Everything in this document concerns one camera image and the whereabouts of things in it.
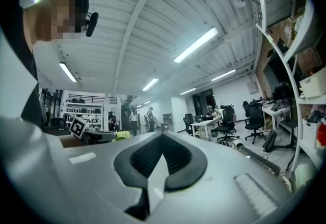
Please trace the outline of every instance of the person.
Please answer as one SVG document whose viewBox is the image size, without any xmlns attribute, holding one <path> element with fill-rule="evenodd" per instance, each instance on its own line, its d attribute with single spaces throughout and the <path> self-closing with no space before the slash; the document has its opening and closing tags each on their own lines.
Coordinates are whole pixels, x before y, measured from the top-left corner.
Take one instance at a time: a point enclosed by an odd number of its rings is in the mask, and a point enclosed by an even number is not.
<svg viewBox="0 0 326 224">
<path fill-rule="evenodd" d="M 124 112 L 125 112 L 126 116 L 128 116 L 128 110 L 129 110 L 128 100 L 126 100 L 125 103 L 123 104 L 123 108 L 124 108 Z"/>
<path fill-rule="evenodd" d="M 154 119 L 155 119 L 155 116 L 153 115 L 153 108 L 150 107 L 149 108 L 149 111 L 147 112 L 147 116 L 149 118 L 149 130 L 148 132 L 153 132 L 154 131 Z"/>
<path fill-rule="evenodd" d="M 112 118 L 110 118 L 110 120 L 108 121 L 108 130 L 115 132 L 119 131 L 119 125 L 117 124 L 116 116 L 112 116 Z"/>
<path fill-rule="evenodd" d="M 112 117 L 113 117 L 113 112 L 111 111 L 111 112 L 109 112 L 109 114 L 108 114 L 108 120 L 110 120 Z"/>
<path fill-rule="evenodd" d="M 129 122 L 131 123 L 131 128 L 133 129 L 133 136 L 137 135 L 137 123 L 138 123 L 138 118 L 137 118 L 137 109 L 133 108 L 132 113 L 129 117 Z"/>
<path fill-rule="evenodd" d="M 25 9 L 19 5 L 19 0 L 7 1 L 5 18 L 1 18 L 1 28 L 8 42 L 5 47 L 13 50 L 37 81 L 33 53 L 35 44 L 38 41 L 63 39 L 64 33 L 80 32 L 86 22 L 88 8 L 89 0 L 40 0 Z M 38 90 L 36 84 L 21 118 L 42 128 Z"/>
</svg>

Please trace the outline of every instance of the lamp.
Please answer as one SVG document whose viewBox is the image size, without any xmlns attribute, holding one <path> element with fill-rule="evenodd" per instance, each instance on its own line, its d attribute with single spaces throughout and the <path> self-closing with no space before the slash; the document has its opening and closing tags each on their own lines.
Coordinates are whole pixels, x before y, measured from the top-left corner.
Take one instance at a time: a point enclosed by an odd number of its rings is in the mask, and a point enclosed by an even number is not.
<svg viewBox="0 0 326 224">
<path fill-rule="evenodd" d="M 251 0 L 251 1 L 260 5 L 260 3 L 255 0 Z M 246 5 L 244 0 L 235 0 L 233 3 L 237 8 L 243 8 Z"/>
</svg>

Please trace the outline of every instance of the floor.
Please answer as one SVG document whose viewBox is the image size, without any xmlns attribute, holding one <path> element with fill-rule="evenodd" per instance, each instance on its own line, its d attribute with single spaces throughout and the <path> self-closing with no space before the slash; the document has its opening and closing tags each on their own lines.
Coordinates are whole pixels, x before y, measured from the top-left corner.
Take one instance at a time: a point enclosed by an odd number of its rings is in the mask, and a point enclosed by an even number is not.
<svg viewBox="0 0 326 224">
<path fill-rule="evenodd" d="M 285 170 L 289 161 L 291 160 L 294 150 L 292 149 L 282 149 L 282 150 L 275 150 L 270 153 L 266 153 L 263 151 L 262 145 L 264 144 L 265 140 L 262 137 L 256 137 L 255 143 L 252 144 L 253 137 L 249 138 L 247 141 L 245 137 L 250 135 L 253 131 L 245 129 L 245 122 L 240 121 L 235 123 L 235 129 L 237 132 L 233 133 L 233 135 L 240 136 L 242 143 L 244 146 L 253 152 L 257 153 L 258 155 L 262 156 L 263 158 L 269 160 L 270 162 L 275 163 L 281 168 L 281 174 L 285 174 Z M 138 134 L 146 133 L 145 126 L 142 126 L 138 130 Z M 290 135 L 282 130 L 281 128 L 276 130 L 277 137 L 274 142 L 275 145 L 286 145 L 290 143 Z M 188 135 L 185 131 L 181 132 L 181 134 Z M 218 137 L 212 137 L 211 134 L 209 138 L 216 143 Z M 308 156 L 305 154 L 300 154 L 299 156 L 299 164 L 307 162 L 309 159 Z"/>
</svg>

